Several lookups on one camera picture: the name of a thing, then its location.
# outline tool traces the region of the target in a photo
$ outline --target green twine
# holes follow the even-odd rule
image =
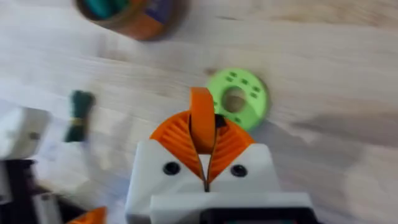
[[[88,130],[88,115],[94,105],[93,94],[84,91],[74,91],[72,100],[72,121],[65,136],[65,142],[83,142]]]

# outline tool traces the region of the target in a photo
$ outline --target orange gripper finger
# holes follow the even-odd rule
[[[105,224],[106,207],[96,208],[67,224]]]
[[[216,139],[213,97],[203,87],[192,87],[190,97],[191,137],[199,154],[211,154]]]

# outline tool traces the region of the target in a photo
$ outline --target white plastic casing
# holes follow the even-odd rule
[[[200,156],[207,169],[209,156]],[[163,166],[177,162],[181,171],[166,175]],[[235,177],[231,167],[243,165],[248,174]],[[264,144],[252,144],[205,192],[203,182],[156,140],[138,144],[126,201],[130,224],[199,223],[208,208],[312,207],[305,193],[281,192],[271,154]]]
[[[8,110],[0,117],[0,160],[34,155],[49,121],[44,110],[17,106]]]

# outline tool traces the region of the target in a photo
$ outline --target orange 3d printed part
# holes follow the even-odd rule
[[[206,186],[254,143],[245,130],[215,115],[210,92],[198,87],[191,88],[190,109],[164,121],[150,138],[161,143]],[[206,179],[198,154],[211,154]]]

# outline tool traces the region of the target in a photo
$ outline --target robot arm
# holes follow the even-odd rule
[[[190,110],[138,144],[128,222],[318,223],[308,194],[281,191],[268,147],[214,114],[206,89],[191,94]]]

